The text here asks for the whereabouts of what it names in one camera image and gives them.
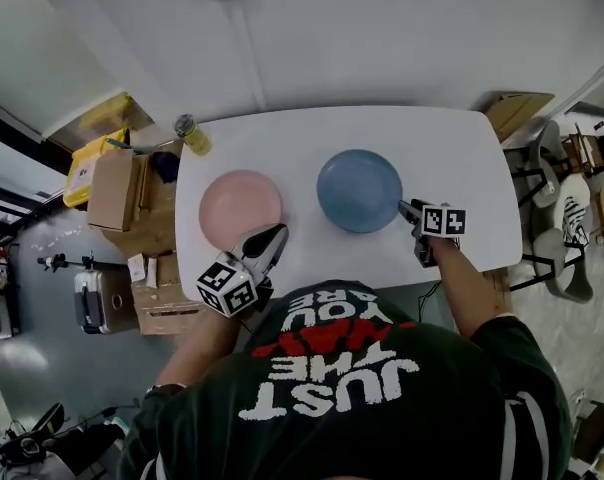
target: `cardboard box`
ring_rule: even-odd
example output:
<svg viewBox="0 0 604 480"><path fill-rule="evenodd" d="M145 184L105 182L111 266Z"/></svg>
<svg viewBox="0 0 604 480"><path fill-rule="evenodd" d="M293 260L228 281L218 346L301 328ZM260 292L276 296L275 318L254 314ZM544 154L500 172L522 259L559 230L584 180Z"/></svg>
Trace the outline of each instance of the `cardboard box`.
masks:
<svg viewBox="0 0 604 480"><path fill-rule="evenodd" d="M555 97L545 93L503 93L485 112L500 142L529 121Z"/></svg>
<svg viewBox="0 0 604 480"><path fill-rule="evenodd" d="M130 149L107 151L95 164L87 224L95 229L128 231L138 195L142 159Z"/></svg>
<svg viewBox="0 0 604 480"><path fill-rule="evenodd" d="M179 156L182 144L164 146L162 151ZM140 333L180 335L197 325L197 313L206 306L188 299L180 283L177 254L174 252L176 183L163 183L158 174L145 165L141 165L138 174L138 192L142 196L136 196L137 210L134 208L130 229L124 233L103 230L103 234L126 258L138 253L147 257L160 255L158 287L150 288L145 281L131 285Z"/></svg>

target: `glass bottle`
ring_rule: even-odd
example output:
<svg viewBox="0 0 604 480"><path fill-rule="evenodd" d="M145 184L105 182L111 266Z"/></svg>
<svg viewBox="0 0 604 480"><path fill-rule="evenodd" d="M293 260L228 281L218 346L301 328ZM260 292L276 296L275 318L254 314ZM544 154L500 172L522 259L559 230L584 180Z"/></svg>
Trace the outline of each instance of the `glass bottle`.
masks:
<svg viewBox="0 0 604 480"><path fill-rule="evenodd" d="M173 123L173 129L178 137L198 156L204 156L211 151L211 140L195 122L191 114L178 116Z"/></svg>

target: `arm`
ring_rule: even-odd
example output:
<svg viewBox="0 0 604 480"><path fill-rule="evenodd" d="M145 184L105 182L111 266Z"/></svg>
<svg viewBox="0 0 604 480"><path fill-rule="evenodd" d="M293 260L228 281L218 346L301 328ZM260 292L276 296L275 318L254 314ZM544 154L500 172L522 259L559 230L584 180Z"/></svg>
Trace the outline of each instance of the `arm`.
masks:
<svg viewBox="0 0 604 480"><path fill-rule="evenodd" d="M506 313L493 287L450 240L431 238L442 286L460 334L473 336L483 324Z"/></svg>
<svg viewBox="0 0 604 480"><path fill-rule="evenodd" d="M127 436L119 480L140 478L145 466L158 456L156 421L160 411L182 391L202 380L208 371L233 351L240 330L238 318L226 318L215 311L195 315L194 329L184 344L173 354L157 378L156 387L142 402Z"/></svg>
<svg viewBox="0 0 604 480"><path fill-rule="evenodd" d="M488 281L464 254L449 240L432 238L430 243L460 334L491 358L506 399L519 400L522 393L528 393L539 405L548 437L549 478L560 478L571 451L571 421L564 392L553 368L526 325L514 316L495 318L507 311ZM518 414L520 407L512 406L514 414ZM519 428L516 432L520 436L525 434L526 429L517 415L516 428ZM516 445L516 461L533 464L533 455L525 457L527 452L519 450L527 450L527 445L536 442L535 434L529 434Z"/></svg>
<svg viewBox="0 0 604 480"><path fill-rule="evenodd" d="M156 384L195 384L215 363L233 352L240 332L238 318L226 318L212 310L200 311L195 318L193 332L173 354Z"/></svg>

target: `pink plate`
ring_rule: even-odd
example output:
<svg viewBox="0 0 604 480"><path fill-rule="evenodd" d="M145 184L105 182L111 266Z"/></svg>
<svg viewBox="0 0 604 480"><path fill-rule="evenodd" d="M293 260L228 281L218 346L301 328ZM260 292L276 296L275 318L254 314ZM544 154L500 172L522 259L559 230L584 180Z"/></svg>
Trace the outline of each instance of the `pink plate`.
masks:
<svg viewBox="0 0 604 480"><path fill-rule="evenodd" d="M282 218L275 184L255 171L231 171L216 179L200 201L200 228L214 247L230 251L237 239Z"/></svg>

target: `suitcase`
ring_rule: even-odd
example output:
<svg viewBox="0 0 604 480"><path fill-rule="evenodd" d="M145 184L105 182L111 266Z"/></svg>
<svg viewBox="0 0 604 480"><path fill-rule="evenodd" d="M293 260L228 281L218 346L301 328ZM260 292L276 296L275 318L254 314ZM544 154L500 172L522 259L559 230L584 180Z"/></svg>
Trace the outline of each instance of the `suitcase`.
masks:
<svg viewBox="0 0 604 480"><path fill-rule="evenodd" d="M75 316L87 334L113 334L138 327L128 270L87 270L74 280Z"/></svg>

